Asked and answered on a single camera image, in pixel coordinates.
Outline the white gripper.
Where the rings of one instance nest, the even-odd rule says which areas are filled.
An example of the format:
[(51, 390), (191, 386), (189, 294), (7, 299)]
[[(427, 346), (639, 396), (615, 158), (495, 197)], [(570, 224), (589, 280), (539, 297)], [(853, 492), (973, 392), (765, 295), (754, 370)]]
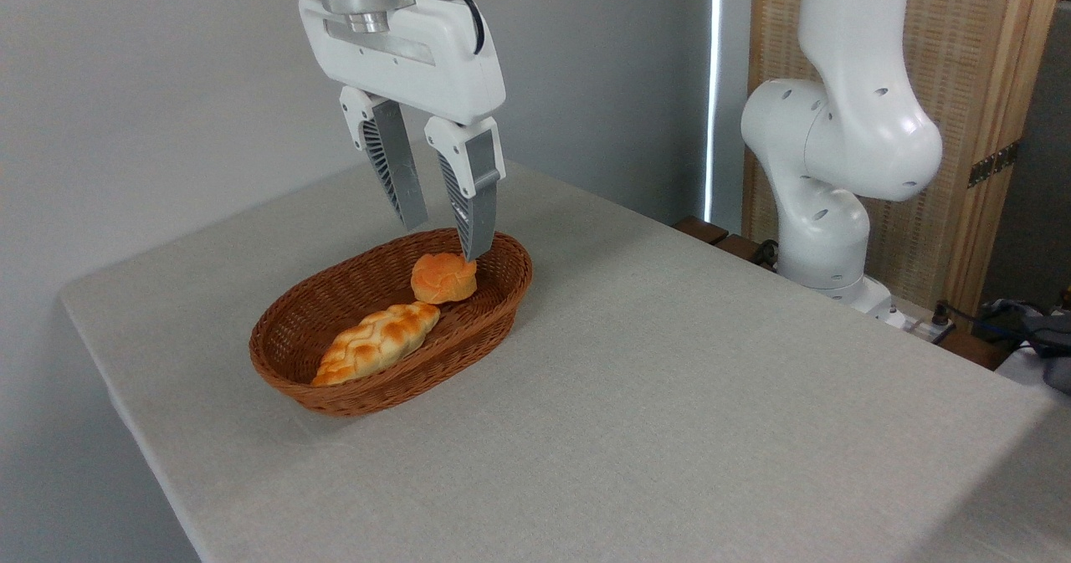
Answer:
[(416, 230), (428, 212), (398, 102), (436, 115), (424, 131), (437, 152), (463, 254), (474, 261), (489, 252), (506, 162), (497, 122), (487, 116), (504, 104), (506, 83), (493, 40), (474, 52), (469, 7), (416, 0), (387, 14), (384, 33), (353, 32), (315, 0), (299, 0), (299, 11), (319, 66), (347, 85), (338, 101), (351, 140), (367, 155), (402, 225)]

